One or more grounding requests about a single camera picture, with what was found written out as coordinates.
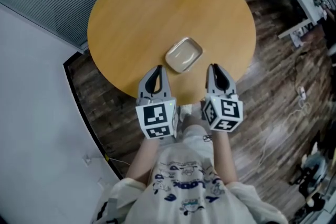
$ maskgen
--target wooden floor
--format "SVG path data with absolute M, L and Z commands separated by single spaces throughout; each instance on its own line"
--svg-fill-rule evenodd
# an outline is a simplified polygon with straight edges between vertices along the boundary
M 295 50 L 289 37 L 277 38 L 295 24 L 300 13 L 292 0 L 246 1 L 255 19 L 257 45 L 246 74 L 237 83 L 244 121 L 230 135 L 230 142 L 240 180 L 254 185 L 264 201 L 291 219 L 304 199 L 288 181 L 311 139 L 318 130 L 323 132 L 331 117 L 331 61 L 324 40 Z M 75 60 L 69 71 L 84 112 L 107 154 L 132 162 L 143 139 L 135 99 L 111 85 L 90 56 Z M 299 111 L 295 84 L 306 90 L 309 113 Z M 126 173 L 126 164 L 114 164 L 122 175 Z

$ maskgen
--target white wall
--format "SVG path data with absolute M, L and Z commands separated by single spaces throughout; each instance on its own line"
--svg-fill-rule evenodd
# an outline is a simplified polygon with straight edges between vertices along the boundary
M 62 64 L 76 51 L 0 5 L 0 215 L 8 224 L 87 224 L 116 175 L 77 110 Z

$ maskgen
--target person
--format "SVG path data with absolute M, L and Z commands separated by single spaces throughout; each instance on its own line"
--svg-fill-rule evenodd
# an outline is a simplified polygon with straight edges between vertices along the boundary
M 228 134 L 213 131 L 206 139 L 190 111 L 181 109 L 179 143 L 159 148 L 159 139 L 143 140 L 92 223 L 288 223 L 253 186 L 239 182 Z
M 321 19 L 318 25 L 314 26 L 310 31 L 302 35 L 301 31 L 295 31 L 290 34 L 291 39 L 294 44 L 298 46 L 303 46 L 306 43 L 311 43 L 314 39 L 322 39 L 323 37 L 331 43 L 336 42 L 336 21 L 335 21 L 335 11 L 327 8 L 325 4 L 321 7 L 327 13 L 327 20 Z

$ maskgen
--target round wooden table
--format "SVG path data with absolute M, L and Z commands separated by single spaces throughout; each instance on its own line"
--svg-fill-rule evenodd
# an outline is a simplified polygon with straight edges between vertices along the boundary
M 186 73 L 176 73 L 165 54 L 184 37 L 203 55 Z M 234 80 L 245 73 L 254 53 L 256 28 L 244 0 L 97 0 L 90 15 L 88 43 L 100 72 L 118 89 L 137 98 L 138 84 L 154 66 L 167 69 L 178 105 L 205 95 L 210 63 Z

